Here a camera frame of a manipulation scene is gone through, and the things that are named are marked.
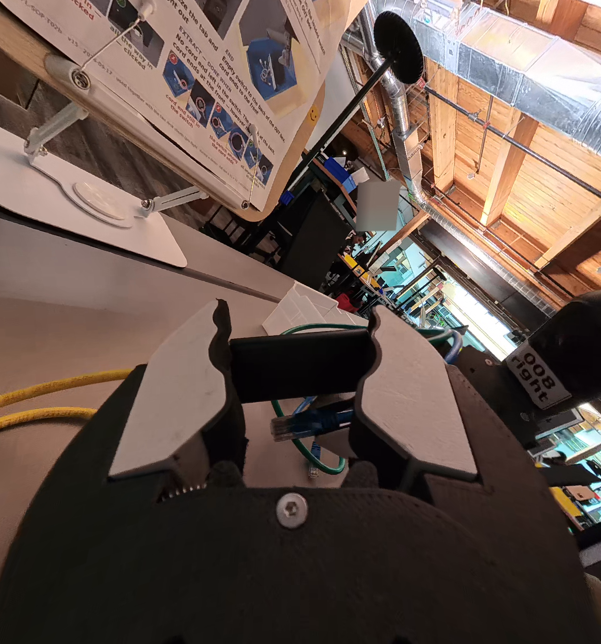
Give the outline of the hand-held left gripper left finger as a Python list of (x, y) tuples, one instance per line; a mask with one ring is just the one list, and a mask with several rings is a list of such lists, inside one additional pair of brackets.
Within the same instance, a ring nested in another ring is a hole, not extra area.
[(212, 300), (146, 365), (114, 455), (113, 479), (171, 471), (206, 479), (216, 463), (246, 460), (246, 423), (232, 382), (230, 311)]

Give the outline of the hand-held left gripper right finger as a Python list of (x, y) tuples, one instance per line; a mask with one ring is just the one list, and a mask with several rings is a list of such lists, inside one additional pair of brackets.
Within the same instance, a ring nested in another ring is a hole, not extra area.
[(416, 484), (425, 475), (478, 481), (448, 365), (385, 307), (374, 308), (357, 335), (349, 391), (349, 444), (359, 461), (376, 468), (379, 484)]

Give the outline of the black network switch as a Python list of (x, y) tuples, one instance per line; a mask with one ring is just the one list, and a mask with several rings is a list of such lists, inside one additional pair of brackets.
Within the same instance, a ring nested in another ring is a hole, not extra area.
[(363, 328), (245, 337), (229, 342), (241, 403), (350, 393), (372, 369), (376, 347)]

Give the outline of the white divided tray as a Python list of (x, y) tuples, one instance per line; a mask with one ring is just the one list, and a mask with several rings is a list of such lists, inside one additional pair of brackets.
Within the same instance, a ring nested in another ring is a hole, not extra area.
[(331, 324), (368, 326), (368, 320), (339, 307), (339, 302), (295, 282), (262, 326), (267, 335), (280, 335), (297, 326)]

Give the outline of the white document stand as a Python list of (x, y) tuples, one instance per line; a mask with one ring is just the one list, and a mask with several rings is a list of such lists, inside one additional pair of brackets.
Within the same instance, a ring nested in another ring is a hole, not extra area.
[[(19, 76), (31, 75), (5, 55), (0, 58), (0, 81), (16, 82)], [(219, 240), (203, 235), (202, 217), (195, 205), (184, 205), (161, 214), (162, 223), (134, 218), (130, 228), (121, 228), (87, 214), (65, 191), (45, 174), (29, 166), (23, 141), (30, 130), (40, 127), (69, 104), (61, 92), (40, 80), (29, 82), (28, 101), (23, 105), (0, 93), (0, 219), (28, 225), (39, 230), (57, 229), (58, 235), (87, 237), (96, 244), (117, 247), (150, 260), (167, 263), (177, 244), (187, 258), (187, 268), (221, 275), (247, 261), (259, 259), (231, 249)], [(72, 175), (74, 182), (102, 183), (107, 191), (123, 191), (133, 200), (154, 197), (188, 187), (171, 168), (122, 136), (108, 123), (90, 114), (70, 125), (46, 145), (48, 155), (42, 162), (59, 164)]]

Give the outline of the black panel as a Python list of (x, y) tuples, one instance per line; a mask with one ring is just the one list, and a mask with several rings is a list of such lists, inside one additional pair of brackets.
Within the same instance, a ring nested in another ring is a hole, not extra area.
[(284, 208), (278, 223), (289, 236), (283, 235), (277, 269), (318, 290), (353, 228), (323, 192), (310, 188)]

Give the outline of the black ceiling pipe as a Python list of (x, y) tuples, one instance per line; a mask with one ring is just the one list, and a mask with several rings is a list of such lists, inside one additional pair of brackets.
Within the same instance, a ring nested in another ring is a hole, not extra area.
[(462, 116), (467, 118), (470, 122), (473, 122), (479, 126), (482, 127), (484, 131), (488, 131), (490, 133), (493, 133), (495, 136), (498, 138), (502, 139), (503, 141), (507, 142), (508, 144), (514, 146), (517, 150), (523, 152), (525, 155), (533, 158), (534, 160), (538, 161), (539, 163), (545, 165), (546, 167), (550, 168), (553, 170), (555, 173), (558, 173), (562, 177), (568, 179), (569, 181), (573, 182), (574, 184), (578, 185), (580, 188), (584, 189), (588, 193), (592, 194), (593, 196), (597, 197), (599, 200), (601, 200), (601, 190), (595, 188), (593, 185), (587, 183), (586, 181), (580, 179), (573, 173), (569, 172), (565, 168), (555, 164), (553, 161), (550, 159), (543, 157), (542, 155), (538, 154), (534, 150), (532, 150), (529, 146), (526, 146), (518, 141), (516, 141), (513, 137), (509, 136), (507, 133), (504, 133), (503, 131), (500, 131), (498, 128), (495, 126), (491, 125), (489, 120), (484, 120), (479, 117), (479, 112), (470, 112), (467, 109), (463, 108), (462, 106), (458, 105), (456, 102), (452, 101), (448, 97), (445, 97), (442, 95), (440, 92), (435, 91), (432, 89), (428, 84), (424, 86), (425, 92), (430, 95), (435, 97), (437, 100), (441, 101), (445, 105), (447, 105), (450, 108), (453, 108), (456, 110), (458, 113), (460, 113)]

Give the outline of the blue storage bins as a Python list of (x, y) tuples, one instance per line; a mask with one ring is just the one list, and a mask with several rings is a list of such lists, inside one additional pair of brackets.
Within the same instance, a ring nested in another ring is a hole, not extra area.
[(328, 157), (323, 163), (323, 168), (343, 186), (347, 194), (357, 188), (355, 180), (337, 158)]

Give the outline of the printed instruction sheet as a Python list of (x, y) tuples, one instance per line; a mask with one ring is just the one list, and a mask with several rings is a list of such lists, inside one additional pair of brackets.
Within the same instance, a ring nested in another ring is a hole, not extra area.
[(263, 212), (364, 1), (2, 1), (201, 167)]

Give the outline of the black disc on pole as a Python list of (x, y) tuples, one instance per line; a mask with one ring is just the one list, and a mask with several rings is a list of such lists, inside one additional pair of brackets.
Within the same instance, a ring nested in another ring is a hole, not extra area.
[(424, 69), (423, 54), (409, 24), (397, 13), (386, 11), (380, 13), (374, 21), (372, 43), (383, 58), (381, 66), (374, 71), (370, 80), (358, 90), (344, 110), (329, 125), (321, 138), (304, 153), (302, 161), (296, 166), (294, 175), (304, 172), (316, 156), (323, 151), (338, 130), (357, 110), (359, 103), (391, 71), (396, 80), (403, 85), (415, 85), (421, 78)]

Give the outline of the wooden board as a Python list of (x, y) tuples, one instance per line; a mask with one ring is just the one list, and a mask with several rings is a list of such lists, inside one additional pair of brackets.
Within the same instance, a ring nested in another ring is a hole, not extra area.
[[(200, 173), (201, 167), (193, 168), (193, 170), (197, 170), (197, 173), (189, 173), (187, 172), (187, 169), (190, 168), (188, 165), (184, 168), (176, 166), (174, 163), (176, 161), (191, 162), (192, 159), (187, 157), (181, 149), (173, 146), (171, 141), (129, 105), (98, 83), (93, 82), (87, 74), (82, 73), (75, 63), (8, 11), (1, 1), (0, 50), (15, 63), (39, 76), (42, 80), (48, 81), (50, 85), (72, 99), (72, 103), (59, 116), (54, 117), (47, 125), (32, 130), (28, 135), (27, 140), (23, 143), (23, 152), (29, 166), (54, 180), (66, 195), (86, 213), (120, 227), (130, 227), (134, 218), (148, 218), (149, 214), (153, 212), (164, 211), (193, 200), (207, 198), (214, 199), (241, 216), (244, 212), (253, 212), (256, 215), (256, 220), (261, 220), (273, 207), (272, 193), (276, 188), (284, 188), (284, 184), (309, 138), (309, 133), (300, 134), (300, 131), (309, 118), (308, 113), (315, 105), (316, 97), (280, 167), (280, 173), (275, 178), (264, 211), (257, 211), (253, 207), (237, 209), (233, 204), (225, 201), (224, 197), (228, 192), (226, 188), (219, 195), (213, 192), (212, 188), (219, 188), (218, 180), (212, 179), (210, 186), (208, 186), (202, 181), (204, 176)], [(112, 191), (106, 190), (107, 187), (95, 187), (95, 183), (74, 182), (69, 188), (69, 179), (60, 178), (59, 171), (52, 169), (49, 161), (42, 162), (41, 158), (48, 155), (46, 150), (48, 141), (67, 129), (72, 123), (82, 120), (90, 114), (108, 122), (124, 137), (174, 170), (184, 180), (189, 181), (190, 186), (168, 196), (149, 197), (142, 201), (135, 201), (134, 205), (123, 205), (120, 197), (114, 197)]]

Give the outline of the silver ventilation duct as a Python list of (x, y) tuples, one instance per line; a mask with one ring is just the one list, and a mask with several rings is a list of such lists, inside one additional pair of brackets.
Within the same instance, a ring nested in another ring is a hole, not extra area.
[(425, 58), (601, 156), (601, 54), (473, 1), (370, 1)]

